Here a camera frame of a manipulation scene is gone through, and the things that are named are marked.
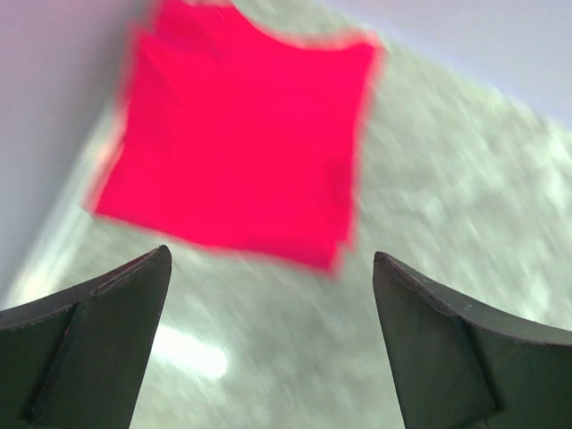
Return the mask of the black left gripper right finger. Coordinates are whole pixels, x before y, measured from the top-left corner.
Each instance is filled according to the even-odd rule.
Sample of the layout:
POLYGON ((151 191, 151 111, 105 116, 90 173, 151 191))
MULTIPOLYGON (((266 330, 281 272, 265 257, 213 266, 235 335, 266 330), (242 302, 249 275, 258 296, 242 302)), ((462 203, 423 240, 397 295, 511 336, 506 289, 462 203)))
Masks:
POLYGON ((407 428, 570 428, 569 331, 486 305, 384 252, 373 288, 407 428))

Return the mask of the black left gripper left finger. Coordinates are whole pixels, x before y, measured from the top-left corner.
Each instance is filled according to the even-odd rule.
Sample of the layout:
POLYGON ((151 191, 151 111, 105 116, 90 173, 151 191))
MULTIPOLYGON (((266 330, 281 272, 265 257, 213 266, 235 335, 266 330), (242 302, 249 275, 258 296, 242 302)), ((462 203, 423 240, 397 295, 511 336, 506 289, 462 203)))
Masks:
POLYGON ((127 428, 172 273, 162 245, 1 313, 3 428, 127 428))

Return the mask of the magenta red t shirt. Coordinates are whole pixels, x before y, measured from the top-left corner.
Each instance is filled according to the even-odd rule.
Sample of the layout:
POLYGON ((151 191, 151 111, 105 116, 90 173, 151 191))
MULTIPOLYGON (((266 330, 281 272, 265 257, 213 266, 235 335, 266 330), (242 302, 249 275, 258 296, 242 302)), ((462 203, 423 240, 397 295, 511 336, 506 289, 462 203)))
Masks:
POLYGON ((162 1, 136 29, 122 136, 92 213, 333 273, 386 51, 349 27, 289 36, 230 2, 162 1))

